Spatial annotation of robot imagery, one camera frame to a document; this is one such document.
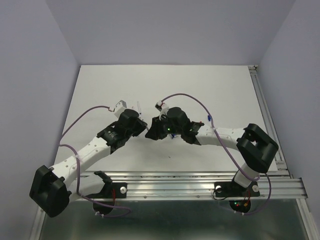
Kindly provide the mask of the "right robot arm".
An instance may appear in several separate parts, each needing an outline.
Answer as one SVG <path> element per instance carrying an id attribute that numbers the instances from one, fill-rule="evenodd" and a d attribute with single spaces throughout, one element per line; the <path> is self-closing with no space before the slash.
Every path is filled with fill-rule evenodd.
<path id="1" fill-rule="evenodd" d="M 234 161 L 238 168 L 230 182 L 231 192 L 242 195 L 259 174 L 266 174 L 279 150 L 279 145 L 258 125 L 248 124 L 245 128 L 215 128 L 203 122 L 191 121 L 179 107 L 172 107 L 152 118 L 147 139 L 162 140 L 167 135 L 179 135 L 191 145 L 213 145 L 223 147 L 228 155 L 230 149 L 240 152 L 244 164 Z"/>

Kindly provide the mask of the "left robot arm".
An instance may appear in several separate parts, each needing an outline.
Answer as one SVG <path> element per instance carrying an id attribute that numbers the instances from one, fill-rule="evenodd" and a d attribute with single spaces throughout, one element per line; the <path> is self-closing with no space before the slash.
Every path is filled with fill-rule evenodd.
<path id="1" fill-rule="evenodd" d="M 106 213 L 96 212 L 103 218 L 110 217 L 113 209 L 123 210 L 124 216 L 132 212 L 128 207 L 104 204 L 90 198 L 100 196 L 114 200 L 126 197 L 126 184 L 115 188 L 112 179 L 103 171 L 81 178 L 81 173 L 123 147 L 131 137 L 137 137 L 148 126 L 133 109 L 117 110 L 115 116 L 117 121 L 98 132 L 82 149 L 75 150 L 70 146 L 72 156 L 51 167 L 43 165 L 35 171 L 29 196 L 49 217 L 58 216 L 70 202 L 78 199 L 107 208 Z"/>

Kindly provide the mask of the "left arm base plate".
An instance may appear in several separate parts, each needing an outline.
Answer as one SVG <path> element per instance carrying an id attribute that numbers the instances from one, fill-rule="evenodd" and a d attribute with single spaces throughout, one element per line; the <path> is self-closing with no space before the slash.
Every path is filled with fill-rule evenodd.
<path id="1" fill-rule="evenodd" d="M 88 197 L 91 199 L 125 199 L 127 190 L 126 182 L 112 182 L 105 184 L 100 192 L 90 194 Z"/>

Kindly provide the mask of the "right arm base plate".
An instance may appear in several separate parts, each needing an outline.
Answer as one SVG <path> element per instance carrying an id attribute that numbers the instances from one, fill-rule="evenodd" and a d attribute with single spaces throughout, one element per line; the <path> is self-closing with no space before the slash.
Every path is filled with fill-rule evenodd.
<path id="1" fill-rule="evenodd" d="M 256 181 L 251 182 L 248 187 L 240 186 L 233 180 L 216 181 L 212 195 L 219 199 L 259 197 L 260 190 Z"/>

